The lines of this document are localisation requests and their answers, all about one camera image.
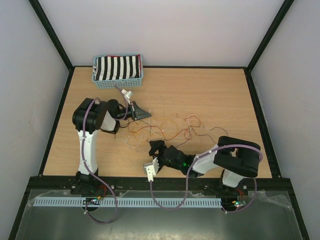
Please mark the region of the clear zip tie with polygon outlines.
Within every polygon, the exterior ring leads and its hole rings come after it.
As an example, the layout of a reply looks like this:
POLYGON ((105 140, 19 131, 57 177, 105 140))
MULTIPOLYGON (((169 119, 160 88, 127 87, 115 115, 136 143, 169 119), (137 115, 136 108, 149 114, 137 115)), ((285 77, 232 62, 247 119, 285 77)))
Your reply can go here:
POLYGON ((147 138, 147 142, 150 142, 150 137, 151 137, 151 116, 148 118, 148 138, 147 138))

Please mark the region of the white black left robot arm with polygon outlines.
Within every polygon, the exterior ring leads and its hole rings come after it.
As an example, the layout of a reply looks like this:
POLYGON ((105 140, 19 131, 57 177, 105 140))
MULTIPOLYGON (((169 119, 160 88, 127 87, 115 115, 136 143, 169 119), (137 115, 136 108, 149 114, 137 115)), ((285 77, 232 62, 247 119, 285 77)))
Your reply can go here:
POLYGON ((133 121, 150 118, 152 115, 140 108, 135 101, 121 108, 116 99, 100 101, 98 98, 85 98, 72 115, 72 123, 77 130, 80 143, 80 160, 76 180, 82 182, 82 188, 89 194, 96 193, 100 181, 96 159, 98 132, 115 135, 120 121, 131 118, 133 121))

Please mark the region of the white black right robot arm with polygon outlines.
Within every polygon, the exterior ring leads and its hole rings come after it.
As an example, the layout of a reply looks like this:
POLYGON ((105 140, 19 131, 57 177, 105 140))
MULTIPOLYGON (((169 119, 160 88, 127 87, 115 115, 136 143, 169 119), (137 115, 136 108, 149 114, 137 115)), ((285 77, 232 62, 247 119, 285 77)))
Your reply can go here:
POLYGON ((152 162, 143 165, 148 181, 163 167, 181 171, 190 178, 198 178, 217 167, 223 168, 218 188, 225 194, 231 194, 244 178, 256 178, 259 164, 263 159, 261 147, 250 141, 221 136, 211 149, 199 154, 185 154, 177 147, 166 146, 163 140, 149 143, 149 156, 152 162))

